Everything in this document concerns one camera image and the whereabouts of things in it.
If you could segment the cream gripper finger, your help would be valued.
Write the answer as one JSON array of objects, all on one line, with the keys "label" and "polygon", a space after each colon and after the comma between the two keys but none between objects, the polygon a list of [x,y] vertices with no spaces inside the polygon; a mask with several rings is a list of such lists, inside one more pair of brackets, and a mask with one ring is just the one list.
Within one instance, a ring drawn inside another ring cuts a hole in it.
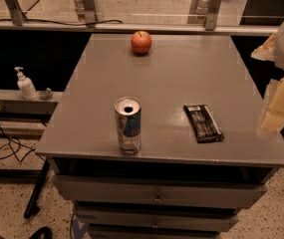
[{"label": "cream gripper finger", "polygon": [[256,134],[271,138],[284,128],[284,77],[271,80],[266,87]]},{"label": "cream gripper finger", "polygon": [[276,33],[273,33],[261,46],[251,53],[251,57],[260,61],[274,61]]}]

